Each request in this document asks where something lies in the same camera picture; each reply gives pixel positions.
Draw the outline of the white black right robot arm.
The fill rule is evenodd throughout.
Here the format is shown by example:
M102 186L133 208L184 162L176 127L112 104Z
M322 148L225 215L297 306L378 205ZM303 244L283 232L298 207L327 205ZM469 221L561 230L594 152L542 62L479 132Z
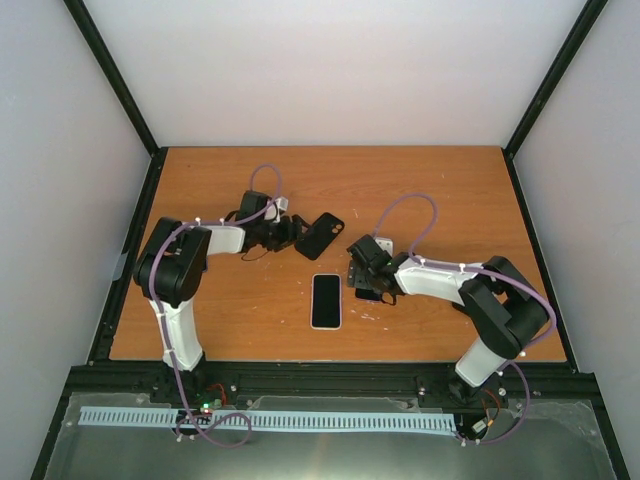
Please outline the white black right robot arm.
M399 296L434 297L470 318L477 338L448 380L450 395L460 404L473 402L490 377L556 327L551 305L504 257L455 264L406 252L348 253L355 273L392 303Z

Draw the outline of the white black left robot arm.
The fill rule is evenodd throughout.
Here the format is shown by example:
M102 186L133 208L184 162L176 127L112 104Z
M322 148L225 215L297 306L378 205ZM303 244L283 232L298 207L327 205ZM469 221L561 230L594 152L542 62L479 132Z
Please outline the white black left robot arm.
M301 239L310 224L298 215L251 215L237 220L231 212L211 224L162 217L156 223L136 266L133 279L156 316L163 361L179 372L172 388L186 402L201 400L208 378L195 369L204 358L198 340L194 297L208 259L218 254L245 254L255 246L280 251Z

